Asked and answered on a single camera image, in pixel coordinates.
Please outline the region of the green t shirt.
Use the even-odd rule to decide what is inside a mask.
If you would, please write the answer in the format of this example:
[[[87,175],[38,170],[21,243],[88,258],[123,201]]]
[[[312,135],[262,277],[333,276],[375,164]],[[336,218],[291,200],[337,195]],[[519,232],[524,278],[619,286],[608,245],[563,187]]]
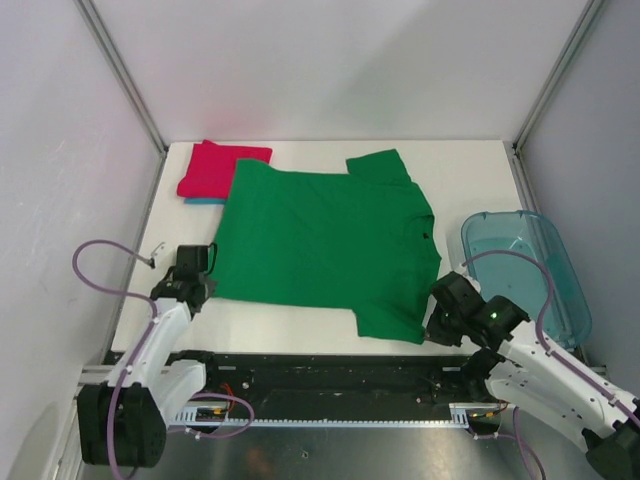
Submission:
[[[435,215],[396,150],[342,173],[238,162],[214,241],[219,298],[346,309],[362,337],[420,344],[441,257]]]

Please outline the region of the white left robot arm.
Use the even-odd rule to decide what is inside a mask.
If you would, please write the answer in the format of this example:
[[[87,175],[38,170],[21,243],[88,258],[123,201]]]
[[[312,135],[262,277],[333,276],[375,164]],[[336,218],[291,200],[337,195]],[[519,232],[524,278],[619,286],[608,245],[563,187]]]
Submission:
[[[170,420],[193,395],[214,397],[221,376],[197,359],[165,364],[172,348],[214,292],[206,275],[168,275],[152,290],[155,310],[106,378],[77,396],[82,460],[90,465],[151,468],[164,451]]]

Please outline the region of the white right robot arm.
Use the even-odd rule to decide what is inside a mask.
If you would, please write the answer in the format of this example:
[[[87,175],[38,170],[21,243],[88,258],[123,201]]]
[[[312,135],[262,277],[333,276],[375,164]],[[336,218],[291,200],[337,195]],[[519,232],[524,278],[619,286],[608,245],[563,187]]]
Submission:
[[[639,476],[639,400],[557,346],[546,350],[528,314],[505,297],[434,292],[427,337],[478,345],[463,365],[473,401],[503,400],[552,427],[604,479]]]

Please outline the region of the folded blue t shirt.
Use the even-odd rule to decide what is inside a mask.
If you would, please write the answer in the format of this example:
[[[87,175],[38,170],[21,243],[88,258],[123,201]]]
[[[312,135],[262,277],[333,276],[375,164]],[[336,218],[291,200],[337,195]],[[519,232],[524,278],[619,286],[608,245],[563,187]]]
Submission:
[[[184,204],[187,205],[224,205],[226,199],[223,198],[185,198]]]

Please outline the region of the teal plastic bin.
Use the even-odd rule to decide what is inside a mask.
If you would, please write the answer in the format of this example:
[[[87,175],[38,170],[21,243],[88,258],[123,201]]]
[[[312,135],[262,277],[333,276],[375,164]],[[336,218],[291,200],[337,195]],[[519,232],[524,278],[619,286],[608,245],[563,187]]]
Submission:
[[[531,211],[480,212],[461,228],[464,255],[474,260],[470,275],[483,298],[504,296],[536,319],[553,282],[544,332],[567,350],[582,345],[592,317],[561,236],[553,223]]]

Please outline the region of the folded red t shirt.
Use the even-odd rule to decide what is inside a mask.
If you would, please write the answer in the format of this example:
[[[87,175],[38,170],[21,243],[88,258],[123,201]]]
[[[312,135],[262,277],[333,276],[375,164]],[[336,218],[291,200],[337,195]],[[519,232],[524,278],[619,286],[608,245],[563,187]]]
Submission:
[[[203,140],[192,148],[186,173],[178,182],[176,194],[185,198],[223,198],[229,196],[239,160],[270,163],[273,150],[262,146],[222,145]]]

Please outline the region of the aluminium front rail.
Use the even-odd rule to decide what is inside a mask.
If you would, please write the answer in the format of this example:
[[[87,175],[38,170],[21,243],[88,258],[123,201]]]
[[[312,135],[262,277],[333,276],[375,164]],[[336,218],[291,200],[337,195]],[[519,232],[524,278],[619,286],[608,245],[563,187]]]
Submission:
[[[539,402],[555,402],[565,404],[568,408],[578,408],[582,404],[591,405],[596,402],[608,404],[607,396],[585,383],[581,378],[570,377],[568,382],[551,378],[549,381],[535,377],[524,370],[500,369],[486,381],[496,393],[507,393],[510,397],[523,397],[525,394]]]

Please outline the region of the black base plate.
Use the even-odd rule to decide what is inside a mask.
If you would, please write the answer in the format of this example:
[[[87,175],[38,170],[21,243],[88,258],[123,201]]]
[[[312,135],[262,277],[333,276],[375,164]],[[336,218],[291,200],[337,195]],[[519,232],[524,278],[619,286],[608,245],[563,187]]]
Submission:
[[[223,354],[186,350],[170,362],[207,366],[205,391],[231,393],[252,406],[257,420],[396,422],[441,420],[452,404],[480,416],[508,403],[481,384],[468,355],[353,356]]]

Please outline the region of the left aluminium frame post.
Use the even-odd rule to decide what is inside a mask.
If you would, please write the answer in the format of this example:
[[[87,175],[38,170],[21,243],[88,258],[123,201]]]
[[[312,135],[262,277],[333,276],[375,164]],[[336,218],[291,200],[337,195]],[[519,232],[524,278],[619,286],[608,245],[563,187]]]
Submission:
[[[152,143],[154,149],[160,155],[164,155],[168,151],[167,143],[152,118],[151,112],[95,2],[91,0],[74,0],[73,3],[93,36],[98,49],[102,53],[124,96],[132,107],[135,116],[141,123],[146,136]]]

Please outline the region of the aluminium frame post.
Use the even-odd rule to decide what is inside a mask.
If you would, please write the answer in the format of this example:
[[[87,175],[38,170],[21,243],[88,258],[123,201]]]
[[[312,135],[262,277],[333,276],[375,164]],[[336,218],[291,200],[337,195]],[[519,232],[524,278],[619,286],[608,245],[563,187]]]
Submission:
[[[523,151],[527,141],[542,120],[550,102],[559,91],[566,75],[569,73],[573,63],[577,60],[583,46],[608,5],[609,1],[605,0],[589,0],[586,2],[584,9],[572,27],[539,94],[512,142],[512,148],[517,155]]]
[[[151,112],[95,2],[91,0],[74,0],[73,3],[93,36],[98,49],[102,53],[124,96],[132,107],[135,116],[141,123],[146,136],[152,143],[154,149],[160,155],[164,155],[168,151],[167,143],[152,118]]]

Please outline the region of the right aluminium frame post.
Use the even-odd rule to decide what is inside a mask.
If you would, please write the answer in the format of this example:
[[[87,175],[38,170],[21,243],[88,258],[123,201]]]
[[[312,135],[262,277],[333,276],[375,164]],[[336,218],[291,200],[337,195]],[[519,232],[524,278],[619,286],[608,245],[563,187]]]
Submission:
[[[608,5],[609,1],[605,0],[589,0],[586,2],[584,9],[572,27],[539,94],[512,142],[512,148],[517,155],[523,151],[527,141],[542,120],[550,102],[559,91],[566,75],[569,73],[573,63],[577,60],[583,46]]]

